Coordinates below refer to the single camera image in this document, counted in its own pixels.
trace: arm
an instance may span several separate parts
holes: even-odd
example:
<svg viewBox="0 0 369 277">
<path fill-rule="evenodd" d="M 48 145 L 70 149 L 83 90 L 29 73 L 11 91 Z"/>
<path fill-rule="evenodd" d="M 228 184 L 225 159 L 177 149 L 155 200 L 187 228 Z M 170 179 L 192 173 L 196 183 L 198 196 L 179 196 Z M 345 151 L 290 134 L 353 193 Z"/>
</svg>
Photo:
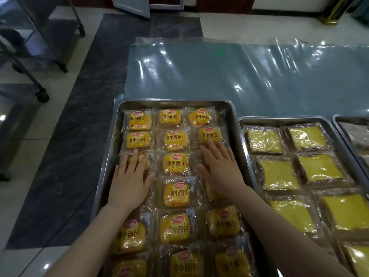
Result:
<svg viewBox="0 0 369 277">
<path fill-rule="evenodd" d="M 148 155 L 137 164 L 138 151 L 135 149 L 128 167 L 127 159 L 125 155 L 121 165 L 115 168 L 107 205 L 45 277 L 92 277 L 98 274 L 114 236 L 131 211 L 144 201 L 155 178 L 150 174 L 144 183 Z"/>
<path fill-rule="evenodd" d="M 208 145 L 209 149 L 201 147 L 209 165 L 198 165 L 202 176 L 236 205 L 284 277 L 353 277 L 245 185 L 231 149 L 212 141 Z"/>
</svg>

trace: finger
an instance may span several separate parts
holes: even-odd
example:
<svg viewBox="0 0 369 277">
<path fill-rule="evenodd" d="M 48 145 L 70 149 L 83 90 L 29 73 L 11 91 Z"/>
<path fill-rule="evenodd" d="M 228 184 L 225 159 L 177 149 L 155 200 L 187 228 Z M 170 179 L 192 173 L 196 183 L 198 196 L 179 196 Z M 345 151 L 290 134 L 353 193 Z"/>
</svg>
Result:
<svg viewBox="0 0 369 277">
<path fill-rule="evenodd" d="M 217 142 L 215 144 L 217 146 L 217 148 L 219 149 L 220 153 L 222 154 L 222 156 L 225 158 L 225 159 L 229 159 L 229 154 L 228 154 L 228 151 L 227 149 L 225 148 L 224 144 L 222 142 Z"/>
<path fill-rule="evenodd" d="M 147 161 L 149 160 L 149 154 L 146 154 L 141 161 L 137 164 L 136 172 L 144 174 Z"/>
<path fill-rule="evenodd" d="M 201 176 L 205 179 L 205 181 L 210 183 L 211 182 L 210 171 L 202 164 L 197 164 L 196 168 L 200 172 Z"/>
<path fill-rule="evenodd" d="M 124 175 L 127 170 L 128 155 L 124 155 L 122 163 L 120 164 L 120 173 Z"/>
<path fill-rule="evenodd" d="M 236 158 L 234 157 L 233 151 L 231 148 L 228 149 L 229 157 L 231 158 L 231 161 L 237 164 Z"/>
<path fill-rule="evenodd" d="M 145 183 L 144 183 L 144 191 L 146 195 L 149 193 L 149 190 L 152 186 L 152 183 L 154 183 L 154 180 L 155 180 L 155 173 L 151 173 L 150 175 L 147 176 Z"/>
<path fill-rule="evenodd" d="M 127 168 L 127 173 L 135 172 L 135 169 L 137 166 L 137 159 L 138 159 L 138 149 L 134 149 L 131 162 L 129 163 L 128 168 Z"/>
<path fill-rule="evenodd" d="M 216 160 L 215 156 L 211 153 L 211 151 L 205 148 L 203 145 L 200 145 L 200 150 L 204 154 L 204 160 L 207 165 L 210 165 L 210 163 L 213 163 Z"/>
<path fill-rule="evenodd" d="M 115 167 L 115 169 L 114 169 L 113 183 L 117 180 L 117 178 L 118 178 L 118 173 L 119 173 L 119 165 L 116 165 L 116 167 Z"/>
<path fill-rule="evenodd" d="M 217 148 L 217 146 L 214 144 L 212 139 L 208 139 L 207 142 L 208 142 L 208 145 L 209 145 L 209 149 L 212 152 L 212 154 L 215 156 L 215 158 L 216 159 L 222 159 L 223 158 L 222 153 Z"/>
</svg>

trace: caster wheel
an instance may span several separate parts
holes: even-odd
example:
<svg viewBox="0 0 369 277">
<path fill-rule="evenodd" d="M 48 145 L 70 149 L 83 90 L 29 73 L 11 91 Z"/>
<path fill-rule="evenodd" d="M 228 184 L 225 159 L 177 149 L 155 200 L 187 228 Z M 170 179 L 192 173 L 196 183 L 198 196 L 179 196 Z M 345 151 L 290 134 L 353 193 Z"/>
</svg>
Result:
<svg viewBox="0 0 369 277">
<path fill-rule="evenodd" d="M 64 73 L 68 73 L 67 66 L 64 63 L 60 63 L 58 61 L 55 61 L 55 63 L 58 65 L 59 69 L 61 69 Z"/>
<path fill-rule="evenodd" d="M 13 64 L 12 68 L 13 68 L 14 71 L 18 72 L 19 74 L 24 74 L 22 69 L 19 68 L 17 65 Z"/>
<path fill-rule="evenodd" d="M 81 35 L 81 37 L 86 36 L 85 27 L 83 25 L 80 25 L 78 27 L 78 30 L 79 30 L 79 34 Z"/>
<path fill-rule="evenodd" d="M 39 92 L 36 93 L 37 100 L 46 103 L 50 100 L 49 95 L 46 93 L 46 89 L 40 89 Z"/>
<path fill-rule="evenodd" d="M 0 174 L 0 182 L 9 182 L 10 178 L 5 176 L 4 174 Z"/>
</svg>

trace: hand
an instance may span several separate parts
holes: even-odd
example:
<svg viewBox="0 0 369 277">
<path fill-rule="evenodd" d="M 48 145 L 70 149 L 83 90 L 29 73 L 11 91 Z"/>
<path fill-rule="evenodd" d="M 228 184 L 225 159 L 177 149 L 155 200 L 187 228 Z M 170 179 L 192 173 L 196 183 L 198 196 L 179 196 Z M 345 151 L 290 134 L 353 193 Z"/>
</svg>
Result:
<svg viewBox="0 0 369 277">
<path fill-rule="evenodd" d="M 115 168 L 107 205 L 124 213 L 131 212 L 142 204 L 155 178 L 155 174 L 151 173 L 144 183 L 144 171 L 148 159 L 149 155 L 146 154 L 137 164 L 138 150 L 134 149 L 131 162 L 127 167 L 128 155 L 124 155 L 122 163 Z"/>
<path fill-rule="evenodd" d="M 200 146 L 204 153 L 206 168 L 202 164 L 197 165 L 197 169 L 214 190 L 232 200 L 246 185 L 238 168 L 236 159 L 231 149 L 226 149 L 222 142 L 213 143 L 207 140 L 209 149 Z"/>
</svg>

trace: wall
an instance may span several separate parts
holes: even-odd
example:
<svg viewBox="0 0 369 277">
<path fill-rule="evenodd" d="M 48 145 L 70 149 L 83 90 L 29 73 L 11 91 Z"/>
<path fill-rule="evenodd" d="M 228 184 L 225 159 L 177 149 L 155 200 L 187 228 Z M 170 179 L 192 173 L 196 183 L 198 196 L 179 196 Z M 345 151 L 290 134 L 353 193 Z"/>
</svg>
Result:
<svg viewBox="0 0 369 277">
<path fill-rule="evenodd" d="M 196 6 L 196 0 L 184 0 L 184 5 L 195 7 Z"/>
<path fill-rule="evenodd" d="M 321 12 L 329 0 L 255 0 L 253 9 Z"/>
</svg>

